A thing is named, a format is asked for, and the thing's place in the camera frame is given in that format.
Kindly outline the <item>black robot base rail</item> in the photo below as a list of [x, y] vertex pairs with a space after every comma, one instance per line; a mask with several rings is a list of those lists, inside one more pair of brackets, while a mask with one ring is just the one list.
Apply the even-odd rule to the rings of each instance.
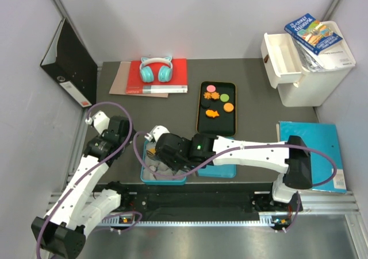
[[121, 209], [142, 214], [143, 222], [257, 221], [262, 213], [289, 216], [303, 207], [297, 195], [289, 203], [271, 200], [271, 183], [98, 184], [122, 195]]

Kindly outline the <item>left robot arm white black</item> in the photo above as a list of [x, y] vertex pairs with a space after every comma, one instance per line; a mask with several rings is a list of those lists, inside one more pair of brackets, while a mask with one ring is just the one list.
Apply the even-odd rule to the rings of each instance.
[[86, 123], [97, 131], [97, 136], [88, 142], [59, 199], [31, 224], [37, 258], [41, 258], [42, 250], [62, 258], [77, 258], [88, 236], [112, 211], [124, 211], [130, 206], [129, 195], [113, 188], [104, 189], [91, 203], [87, 200], [100, 178], [132, 142], [132, 118], [129, 114], [108, 117], [98, 111], [88, 114]]

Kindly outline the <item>orange fish cookie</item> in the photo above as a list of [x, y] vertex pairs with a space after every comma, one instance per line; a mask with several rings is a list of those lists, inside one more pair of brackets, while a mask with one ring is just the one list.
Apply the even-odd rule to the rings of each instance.
[[220, 116], [217, 110], [207, 110], [205, 115], [209, 118], [217, 118]]

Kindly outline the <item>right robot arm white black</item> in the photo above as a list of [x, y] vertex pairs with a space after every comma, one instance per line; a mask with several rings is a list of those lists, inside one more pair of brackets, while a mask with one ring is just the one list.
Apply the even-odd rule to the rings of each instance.
[[196, 134], [191, 139], [172, 133], [154, 135], [155, 157], [172, 169], [207, 165], [241, 165], [278, 172], [268, 197], [272, 209], [283, 210], [299, 190], [312, 188], [311, 155], [300, 137], [286, 142], [237, 141]]

